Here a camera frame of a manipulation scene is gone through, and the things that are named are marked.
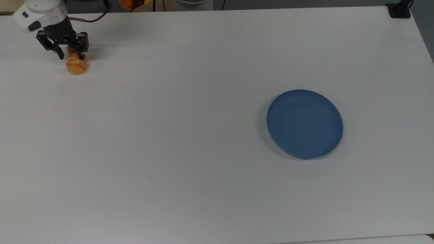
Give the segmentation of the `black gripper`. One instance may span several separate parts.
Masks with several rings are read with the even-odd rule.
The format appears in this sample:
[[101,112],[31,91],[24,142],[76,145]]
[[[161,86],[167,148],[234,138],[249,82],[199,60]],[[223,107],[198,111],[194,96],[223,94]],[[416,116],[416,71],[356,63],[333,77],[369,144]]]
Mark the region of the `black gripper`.
[[59,46],[62,44],[60,40],[69,40],[69,47],[78,53],[80,60],[85,60],[83,53],[86,53],[89,48],[87,32],[76,33],[68,16],[57,24],[43,27],[37,32],[36,39],[46,50],[56,53],[60,60],[65,56]]

